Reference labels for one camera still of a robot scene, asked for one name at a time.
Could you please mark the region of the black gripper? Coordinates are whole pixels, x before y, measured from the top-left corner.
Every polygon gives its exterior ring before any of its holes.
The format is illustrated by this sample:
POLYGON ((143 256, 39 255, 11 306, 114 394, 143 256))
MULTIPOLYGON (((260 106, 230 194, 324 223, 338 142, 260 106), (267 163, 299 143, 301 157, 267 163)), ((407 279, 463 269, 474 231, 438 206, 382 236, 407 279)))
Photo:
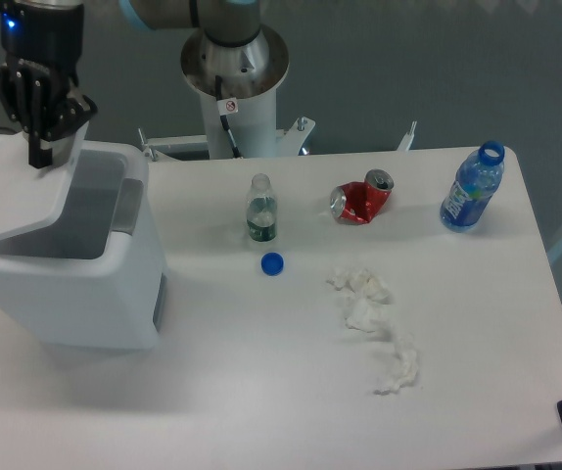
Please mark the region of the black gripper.
POLYGON ((0 102, 8 118, 21 125, 28 164, 53 164, 55 142, 74 135, 98 113, 78 86, 84 5, 81 1, 0 1, 0 37, 7 57, 0 65, 0 102), (50 79, 48 68, 65 79, 50 79))

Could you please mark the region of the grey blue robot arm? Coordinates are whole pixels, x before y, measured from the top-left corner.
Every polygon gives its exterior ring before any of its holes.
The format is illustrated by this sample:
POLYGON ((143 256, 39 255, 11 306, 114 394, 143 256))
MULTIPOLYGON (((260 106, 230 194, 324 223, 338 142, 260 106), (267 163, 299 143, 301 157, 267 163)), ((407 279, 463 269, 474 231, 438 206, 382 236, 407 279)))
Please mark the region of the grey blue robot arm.
MULTIPOLYGON (((150 30, 199 28, 228 47, 251 42, 260 30, 257 1, 122 1, 133 24, 150 30)), ((73 137, 97 113, 79 90, 81 1, 0 1, 0 102, 27 140, 27 162, 53 165, 54 145, 73 137)))

